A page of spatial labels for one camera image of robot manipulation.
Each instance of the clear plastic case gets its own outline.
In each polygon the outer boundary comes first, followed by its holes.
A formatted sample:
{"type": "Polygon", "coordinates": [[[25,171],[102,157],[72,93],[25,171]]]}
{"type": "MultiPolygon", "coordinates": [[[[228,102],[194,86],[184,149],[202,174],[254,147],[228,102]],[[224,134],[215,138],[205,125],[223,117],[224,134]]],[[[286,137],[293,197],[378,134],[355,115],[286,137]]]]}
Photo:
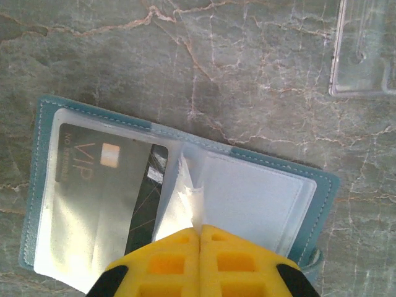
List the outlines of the clear plastic case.
{"type": "Polygon", "coordinates": [[[329,92],[396,95],[396,1],[342,0],[329,92]]]}

